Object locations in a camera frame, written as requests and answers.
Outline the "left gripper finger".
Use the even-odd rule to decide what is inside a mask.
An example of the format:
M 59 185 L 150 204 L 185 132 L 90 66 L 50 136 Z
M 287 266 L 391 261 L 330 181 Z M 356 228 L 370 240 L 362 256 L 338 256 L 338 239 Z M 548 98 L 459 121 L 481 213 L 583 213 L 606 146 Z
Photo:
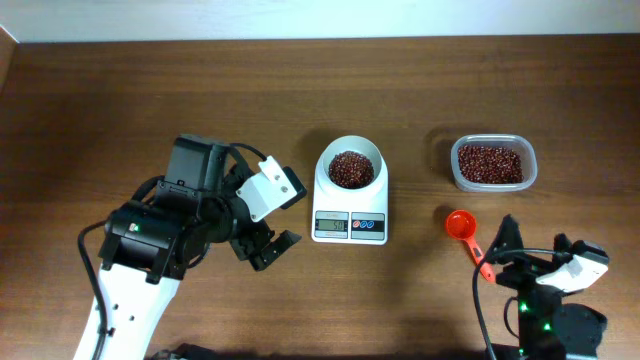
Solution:
M 251 265 L 271 265 L 275 261 L 271 238 L 271 234 L 258 234 L 252 238 L 252 250 L 248 258 Z
M 260 255 L 259 270 L 263 271 L 283 255 L 289 248 L 297 244 L 301 236 L 289 230 L 282 232 L 279 237 L 267 245 Z

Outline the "orange measuring scoop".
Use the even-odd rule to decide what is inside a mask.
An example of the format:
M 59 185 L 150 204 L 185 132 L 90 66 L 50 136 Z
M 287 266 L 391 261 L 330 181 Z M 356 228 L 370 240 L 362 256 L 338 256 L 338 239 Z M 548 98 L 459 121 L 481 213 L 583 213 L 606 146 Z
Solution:
M 444 229 L 447 236 L 462 243 L 476 267 L 479 274 L 489 283 L 496 282 L 496 275 L 489 263 L 481 264 L 485 253 L 476 240 L 477 220 L 466 210 L 454 210 L 444 220 Z

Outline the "red adzuki beans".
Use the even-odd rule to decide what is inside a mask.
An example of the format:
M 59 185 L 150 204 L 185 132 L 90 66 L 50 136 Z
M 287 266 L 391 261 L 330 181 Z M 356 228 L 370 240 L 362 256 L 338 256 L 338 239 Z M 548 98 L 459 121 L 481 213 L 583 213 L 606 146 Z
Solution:
M 524 180 L 520 156 L 506 147 L 465 145 L 457 151 L 462 176 L 480 184 L 517 184 Z

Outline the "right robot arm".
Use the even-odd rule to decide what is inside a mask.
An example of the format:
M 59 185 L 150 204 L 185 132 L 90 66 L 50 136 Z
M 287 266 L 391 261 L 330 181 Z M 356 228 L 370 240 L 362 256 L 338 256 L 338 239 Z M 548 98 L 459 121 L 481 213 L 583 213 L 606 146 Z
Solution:
M 560 233 L 553 248 L 524 246 L 519 224 L 503 218 L 489 248 L 490 265 L 500 265 L 496 284 L 516 292 L 517 345 L 485 341 L 486 359 L 596 359 L 608 320 L 586 305 L 566 303 L 607 271 L 606 251 Z

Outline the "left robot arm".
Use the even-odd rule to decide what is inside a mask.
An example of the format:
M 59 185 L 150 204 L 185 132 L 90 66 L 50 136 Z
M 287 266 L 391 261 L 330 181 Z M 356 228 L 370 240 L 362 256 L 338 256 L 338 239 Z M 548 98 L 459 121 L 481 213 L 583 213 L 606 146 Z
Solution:
M 165 174 L 145 181 L 77 239 L 94 300 L 78 359 L 141 359 L 187 270 L 227 243 L 254 271 L 267 269 L 299 235 L 265 221 L 307 190 L 289 167 L 261 155 L 252 171 L 241 143 L 180 135 Z

